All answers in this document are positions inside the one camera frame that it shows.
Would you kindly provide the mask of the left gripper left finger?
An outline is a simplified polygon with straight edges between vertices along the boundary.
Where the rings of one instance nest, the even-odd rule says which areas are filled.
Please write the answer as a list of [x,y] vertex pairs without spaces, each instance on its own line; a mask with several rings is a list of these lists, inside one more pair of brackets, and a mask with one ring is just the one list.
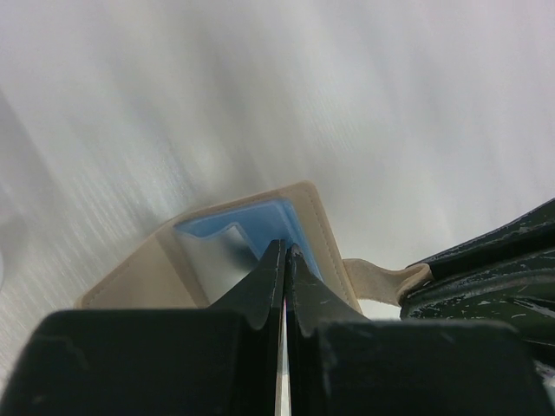
[[286,245],[204,309],[63,310],[37,326],[4,415],[272,415]]

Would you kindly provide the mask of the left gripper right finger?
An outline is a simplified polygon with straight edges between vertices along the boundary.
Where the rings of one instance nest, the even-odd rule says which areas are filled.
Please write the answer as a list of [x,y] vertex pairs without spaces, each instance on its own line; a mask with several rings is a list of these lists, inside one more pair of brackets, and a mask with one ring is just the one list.
[[489,321],[371,321],[315,277],[284,273],[294,415],[551,415],[532,354]]

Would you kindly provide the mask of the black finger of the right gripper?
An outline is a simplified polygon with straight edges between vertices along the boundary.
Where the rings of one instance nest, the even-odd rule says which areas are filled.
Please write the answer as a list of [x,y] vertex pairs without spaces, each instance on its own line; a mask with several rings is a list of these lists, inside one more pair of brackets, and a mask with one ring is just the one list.
[[423,261],[432,281],[403,300],[403,319],[507,323],[538,360],[554,357],[554,202]]

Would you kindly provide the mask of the beige card holder wallet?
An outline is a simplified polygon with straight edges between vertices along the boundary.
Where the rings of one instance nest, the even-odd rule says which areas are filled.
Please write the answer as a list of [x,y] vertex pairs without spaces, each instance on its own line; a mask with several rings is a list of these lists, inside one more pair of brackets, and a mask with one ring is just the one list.
[[433,280],[425,263],[387,270],[343,259],[316,187],[302,181],[170,219],[75,306],[207,307],[255,268],[274,239],[298,245],[310,271],[354,310],[362,299],[399,306]]

